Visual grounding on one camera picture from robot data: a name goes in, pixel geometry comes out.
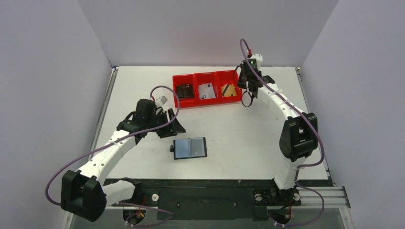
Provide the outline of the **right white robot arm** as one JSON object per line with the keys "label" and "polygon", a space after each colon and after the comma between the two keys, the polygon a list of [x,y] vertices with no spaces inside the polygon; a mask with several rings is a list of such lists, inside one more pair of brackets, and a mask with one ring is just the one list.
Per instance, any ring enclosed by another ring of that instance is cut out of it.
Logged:
{"label": "right white robot arm", "polygon": [[279,148],[284,164],[274,178],[276,187],[269,191],[270,199],[281,204],[288,198],[287,189],[295,186],[298,167],[318,147],[318,139],[313,133],[317,129],[317,117],[296,107],[270,76],[263,76],[257,59],[241,62],[237,86],[245,89],[252,99],[267,105],[283,123]]}

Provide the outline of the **black leather card holder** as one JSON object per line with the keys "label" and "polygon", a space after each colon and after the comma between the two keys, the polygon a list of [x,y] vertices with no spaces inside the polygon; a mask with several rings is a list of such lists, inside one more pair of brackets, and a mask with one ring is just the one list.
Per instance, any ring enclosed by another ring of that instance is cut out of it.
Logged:
{"label": "black leather card holder", "polygon": [[206,138],[175,139],[170,146],[170,152],[173,153],[175,160],[207,157]]}

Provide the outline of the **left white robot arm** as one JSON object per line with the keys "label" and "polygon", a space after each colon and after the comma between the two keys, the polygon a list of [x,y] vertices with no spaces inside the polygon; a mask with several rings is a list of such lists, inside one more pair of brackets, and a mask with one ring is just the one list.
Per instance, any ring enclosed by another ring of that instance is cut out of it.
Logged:
{"label": "left white robot arm", "polygon": [[95,156],[76,171],[65,172],[61,209],[94,222],[106,207],[124,200],[130,205],[139,204],[143,194],[138,189],[140,183],[127,177],[109,185],[104,183],[123,156],[149,132],[155,132],[159,138],[185,133],[177,114],[171,108],[165,110],[160,102],[140,99],[135,111],[117,125],[109,142]]}

